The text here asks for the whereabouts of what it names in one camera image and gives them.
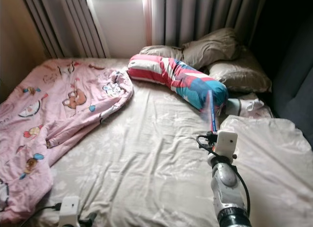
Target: gray curtain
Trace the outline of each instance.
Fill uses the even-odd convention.
[[[152,44],[181,46],[233,27],[249,44],[265,0],[151,0]]]
[[[105,53],[86,0],[25,0],[52,58]]]

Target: blue and pink pillow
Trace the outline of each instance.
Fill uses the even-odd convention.
[[[137,54],[130,59],[128,74],[132,79],[166,85],[198,110],[205,107],[209,90],[216,109],[228,99],[224,84],[174,58]]]

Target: mattress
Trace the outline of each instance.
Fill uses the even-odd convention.
[[[127,60],[102,60],[122,68]],[[54,185],[38,207],[80,197],[81,218],[95,227],[217,227],[212,169],[196,136],[208,131],[199,111],[167,87],[133,81],[134,96],[55,165]],[[313,153],[285,119],[229,116],[221,125],[238,134],[234,161],[251,196],[254,227],[313,223]],[[32,226],[55,226],[44,210]]]

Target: pink blanket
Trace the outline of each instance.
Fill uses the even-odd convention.
[[[71,60],[33,69],[0,105],[0,223],[27,218],[52,187],[50,166],[132,94],[125,70]]]

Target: beige pillowcase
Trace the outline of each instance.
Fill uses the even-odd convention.
[[[215,62],[205,68],[204,73],[222,82],[231,91],[271,92],[271,80],[245,46],[238,59]]]
[[[147,54],[161,57],[171,57],[182,61],[182,50],[178,47],[170,47],[164,45],[155,45],[144,47],[139,54]]]
[[[211,32],[198,41],[183,44],[184,62],[195,68],[207,66],[218,60],[233,60],[240,54],[240,45],[232,28]]]

